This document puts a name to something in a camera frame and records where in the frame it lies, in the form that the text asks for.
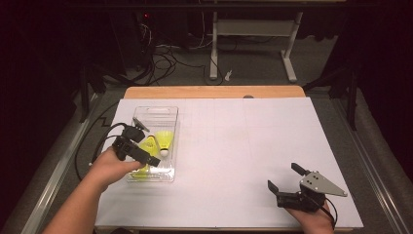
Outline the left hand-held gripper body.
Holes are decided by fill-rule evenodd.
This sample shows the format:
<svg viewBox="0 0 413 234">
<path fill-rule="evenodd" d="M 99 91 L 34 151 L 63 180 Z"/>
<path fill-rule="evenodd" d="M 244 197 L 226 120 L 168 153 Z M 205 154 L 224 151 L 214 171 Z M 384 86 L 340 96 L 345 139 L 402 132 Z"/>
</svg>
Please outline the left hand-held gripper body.
<svg viewBox="0 0 413 234">
<path fill-rule="evenodd" d="M 121 161 L 130 156 L 135 161 L 147 162 L 150 154 L 141 149 L 138 144 L 145 139 L 144 131 L 148 132 L 148 129 L 136 117 L 133 117 L 132 120 L 133 126 L 125 125 L 122 133 L 112 143 L 112 147 Z"/>
</svg>

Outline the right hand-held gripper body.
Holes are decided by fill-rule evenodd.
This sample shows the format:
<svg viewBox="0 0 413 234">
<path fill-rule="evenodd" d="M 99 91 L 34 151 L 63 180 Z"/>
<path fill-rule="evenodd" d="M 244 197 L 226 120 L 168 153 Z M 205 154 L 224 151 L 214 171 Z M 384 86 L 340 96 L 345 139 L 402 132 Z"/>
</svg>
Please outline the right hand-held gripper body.
<svg viewBox="0 0 413 234">
<path fill-rule="evenodd" d="M 317 171 L 307 172 L 299 181 L 300 190 L 295 193 L 280 192 L 276 188 L 277 205 L 307 213 L 318 211 L 327 195 L 347 197 L 348 193 Z"/>
</svg>

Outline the clear plastic box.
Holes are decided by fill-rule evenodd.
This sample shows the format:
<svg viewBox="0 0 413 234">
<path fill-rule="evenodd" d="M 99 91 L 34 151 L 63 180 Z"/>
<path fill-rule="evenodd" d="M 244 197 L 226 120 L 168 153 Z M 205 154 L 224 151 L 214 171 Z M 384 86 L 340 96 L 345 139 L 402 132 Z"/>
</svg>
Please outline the clear plastic box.
<svg viewBox="0 0 413 234">
<path fill-rule="evenodd" d="M 150 166 L 147 178 L 133 178 L 131 173 L 127 176 L 128 182 L 156 182 L 173 181 L 175 174 L 175 157 L 173 145 L 177 136 L 177 116 L 176 106 L 139 106 L 135 109 L 133 117 L 136 117 L 147 129 L 144 131 L 145 138 L 155 136 L 158 131 L 172 131 L 174 133 L 173 144 L 167 157 L 159 154 L 155 157 L 161 160 L 158 167 Z"/>
</svg>

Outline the person's right hand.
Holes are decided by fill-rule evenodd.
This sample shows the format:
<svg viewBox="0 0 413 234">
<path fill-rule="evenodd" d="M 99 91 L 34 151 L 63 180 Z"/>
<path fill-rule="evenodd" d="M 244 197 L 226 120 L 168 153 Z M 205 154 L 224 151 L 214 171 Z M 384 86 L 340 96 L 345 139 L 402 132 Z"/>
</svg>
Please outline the person's right hand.
<svg viewBox="0 0 413 234">
<path fill-rule="evenodd" d="M 328 215 L 327 203 L 324 203 L 323 208 L 326 213 L 323 210 L 318 210 L 315 213 L 305 213 L 293 209 L 286 211 L 300 223 L 304 234 L 333 234 L 334 228 L 332 227 L 332 219 Z"/>
</svg>

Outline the person's left hand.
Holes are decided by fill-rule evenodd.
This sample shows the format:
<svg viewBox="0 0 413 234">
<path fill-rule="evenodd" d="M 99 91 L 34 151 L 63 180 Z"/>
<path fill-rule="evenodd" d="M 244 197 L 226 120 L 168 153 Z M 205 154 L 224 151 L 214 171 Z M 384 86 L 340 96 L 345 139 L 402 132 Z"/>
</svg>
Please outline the person's left hand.
<svg viewBox="0 0 413 234">
<path fill-rule="evenodd" d="M 110 146 L 93 162 L 85 176 L 85 180 L 103 192 L 110 184 L 120 180 L 126 174 L 143 167 L 144 164 L 137 161 L 119 160 L 115 150 Z"/>
</svg>

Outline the black stand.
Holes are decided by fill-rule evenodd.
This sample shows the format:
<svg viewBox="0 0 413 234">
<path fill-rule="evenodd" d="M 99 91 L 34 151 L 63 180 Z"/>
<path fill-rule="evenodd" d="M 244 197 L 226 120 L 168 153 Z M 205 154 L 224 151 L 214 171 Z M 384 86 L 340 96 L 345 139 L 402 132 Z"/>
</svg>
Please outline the black stand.
<svg viewBox="0 0 413 234">
<path fill-rule="evenodd" d="M 96 94 L 104 94 L 106 86 L 104 85 L 103 77 L 109 76 L 121 84 L 132 86 L 133 82 L 120 74 L 117 74 L 99 64 L 89 63 L 83 65 L 80 69 L 80 95 L 81 95 L 81 119 L 84 123 L 90 114 L 91 99 L 89 96 L 89 88 L 92 88 Z"/>
<path fill-rule="evenodd" d="M 347 99 L 346 119 L 351 129 L 355 131 L 356 107 L 357 107 L 357 74 L 349 65 L 340 66 L 332 71 L 326 72 L 320 78 L 303 86 L 305 92 L 315 87 L 329 86 L 328 95 L 331 98 Z"/>
</svg>

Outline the white metal desk frame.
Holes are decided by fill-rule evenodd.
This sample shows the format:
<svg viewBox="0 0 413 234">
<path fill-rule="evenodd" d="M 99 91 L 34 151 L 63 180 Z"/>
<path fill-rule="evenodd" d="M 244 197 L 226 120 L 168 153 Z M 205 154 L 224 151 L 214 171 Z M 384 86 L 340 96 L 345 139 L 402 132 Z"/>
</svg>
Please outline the white metal desk frame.
<svg viewBox="0 0 413 234">
<path fill-rule="evenodd" d="M 216 12 L 212 15 L 212 42 L 210 53 L 209 79 L 218 78 L 218 51 L 217 39 L 219 36 L 274 36 L 288 38 L 285 50 L 280 54 L 288 80 L 297 81 L 290 54 L 301 24 L 302 12 L 298 12 L 295 19 L 263 20 L 263 19 L 220 19 Z"/>
</svg>

